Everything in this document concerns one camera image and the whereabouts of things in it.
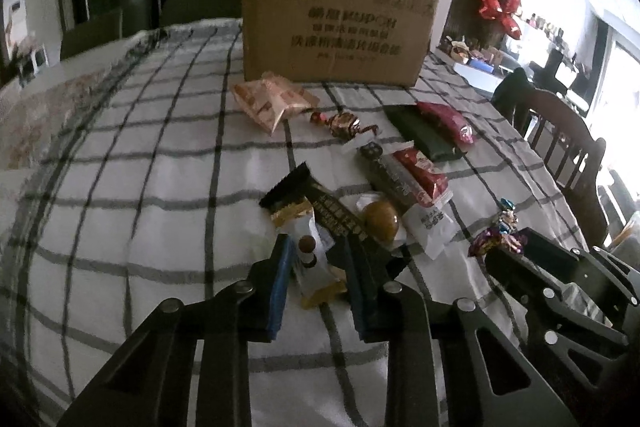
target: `table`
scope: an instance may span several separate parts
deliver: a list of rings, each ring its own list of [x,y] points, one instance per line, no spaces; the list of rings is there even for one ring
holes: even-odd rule
[[[275,231],[257,201],[295,165],[306,161],[337,196],[370,191],[353,157],[308,114],[268,136],[242,113],[229,92],[243,81],[237,21],[152,36],[54,140],[2,249],[0,353],[15,367],[10,383],[48,425],[160,301],[208,298],[268,257]],[[437,301],[473,299],[511,342],[523,342],[524,309],[467,250],[501,197],[516,203],[523,227],[584,247],[539,156],[433,56],[414,89],[305,86],[321,110],[347,109],[378,124],[388,146],[402,138],[383,104],[449,103],[465,115],[478,142],[464,158],[439,165],[453,191],[445,211],[458,231],[434,261],[414,249],[398,280]],[[386,344],[359,341],[345,301],[311,311],[299,301],[291,283],[277,340],[250,345],[254,425],[382,425]],[[438,393],[446,398],[441,368]],[[190,425],[193,419],[191,407]]]

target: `pink snack package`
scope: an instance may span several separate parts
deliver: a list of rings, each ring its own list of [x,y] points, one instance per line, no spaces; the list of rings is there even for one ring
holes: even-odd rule
[[[447,134],[462,149],[475,143],[474,130],[455,109],[443,103],[416,102],[424,117],[446,129]]]

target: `red candy package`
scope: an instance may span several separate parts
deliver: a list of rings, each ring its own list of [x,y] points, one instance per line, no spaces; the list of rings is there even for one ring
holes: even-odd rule
[[[455,109],[442,103],[417,102],[418,109],[428,120],[444,127],[453,141],[463,149],[473,145],[474,130]]]
[[[424,154],[409,147],[393,153],[394,158],[407,169],[433,200],[436,206],[442,206],[451,198],[449,180]]]

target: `metal screw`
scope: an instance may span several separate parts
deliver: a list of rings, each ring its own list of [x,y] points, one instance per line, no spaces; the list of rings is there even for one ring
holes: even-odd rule
[[[463,312],[472,312],[473,310],[476,309],[476,303],[473,302],[471,299],[466,299],[466,298],[462,298],[462,299],[458,299],[458,309],[462,310]]]
[[[180,306],[182,306],[180,299],[165,299],[160,303],[160,310],[162,313],[175,313],[180,309]]]
[[[236,283],[236,293],[250,293],[254,290],[254,285],[251,281],[242,280]]]
[[[545,333],[545,342],[553,346],[558,341],[558,334],[555,331],[548,330]]]
[[[398,281],[387,281],[382,285],[382,289],[386,293],[400,293],[402,291],[402,285]]]

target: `brown egg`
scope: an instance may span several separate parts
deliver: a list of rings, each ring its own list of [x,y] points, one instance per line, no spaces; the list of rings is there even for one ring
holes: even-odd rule
[[[369,203],[365,206],[362,217],[367,232],[382,243],[390,243],[396,237],[399,227],[398,211],[388,201]]]

